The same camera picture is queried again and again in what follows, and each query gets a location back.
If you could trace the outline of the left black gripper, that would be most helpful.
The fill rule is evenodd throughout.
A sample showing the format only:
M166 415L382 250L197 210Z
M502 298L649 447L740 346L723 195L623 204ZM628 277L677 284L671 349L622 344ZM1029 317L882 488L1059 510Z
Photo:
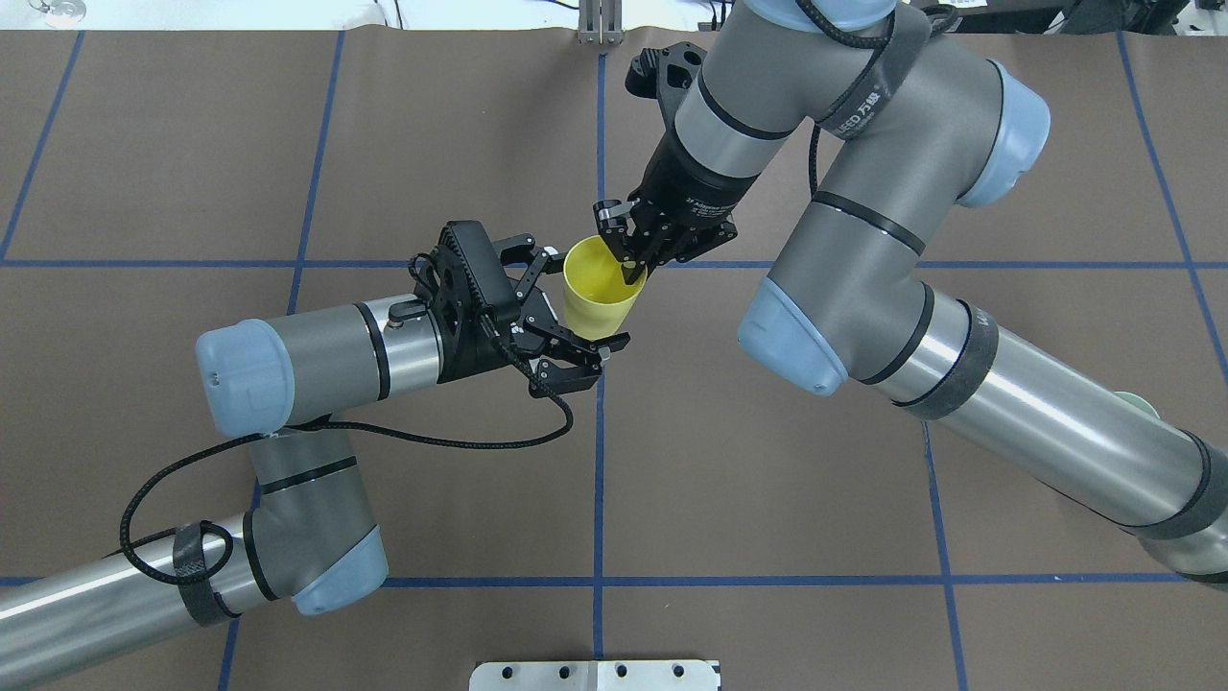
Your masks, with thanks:
M523 323L523 351L512 326L543 274L562 272L567 252L537 248L519 233L491 241L479 222L448 222L437 245L413 270L415 288L438 334L438 385L513 366L530 377L530 396L587 392L600 380L612 353L626 349L631 334L596 342L566 326Z

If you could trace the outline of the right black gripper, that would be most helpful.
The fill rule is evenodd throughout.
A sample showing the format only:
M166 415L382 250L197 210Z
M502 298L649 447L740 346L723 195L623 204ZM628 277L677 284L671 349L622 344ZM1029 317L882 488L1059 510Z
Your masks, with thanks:
M620 261L630 287L667 261L693 261L736 239L729 216L744 198L744 179L706 169L675 134L650 158L632 200L593 205L597 236Z

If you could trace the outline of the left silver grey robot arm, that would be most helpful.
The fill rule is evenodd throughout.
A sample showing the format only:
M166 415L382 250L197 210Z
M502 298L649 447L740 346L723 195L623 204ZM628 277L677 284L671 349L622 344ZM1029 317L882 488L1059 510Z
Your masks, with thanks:
M620 318L583 322L573 288L558 312L539 287L542 276L567 275L578 259L580 248L543 248L530 233L492 241L479 222L451 222L432 250L409 261L410 292L203 333L196 363L223 441L149 477L104 558L2 596L2 687L36 689L237 622L266 603L321 616L379 590L391 565L350 436L470 450L528 449L566 436L575 423L566 394L596 385L630 341ZM558 404L560 428L465 441L343 420L366 404L496 369L517 371L530 396ZM237 452L254 481L244 512L150 536L131 530L168 477Z

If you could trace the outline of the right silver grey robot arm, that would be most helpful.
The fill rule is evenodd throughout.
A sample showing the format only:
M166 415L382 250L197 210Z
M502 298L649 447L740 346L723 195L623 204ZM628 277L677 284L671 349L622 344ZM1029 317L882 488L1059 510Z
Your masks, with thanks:
M803 122L837 157L738 329L829 396L860 380L1114 522L1176 574L1226 587L1226 454L916 279L952 206L1000 200L1047 144L1025 83L944 36L952 6L740 1L711 52L632 59L664 134L628 201L596 204L626 284L736 234L731 214Z

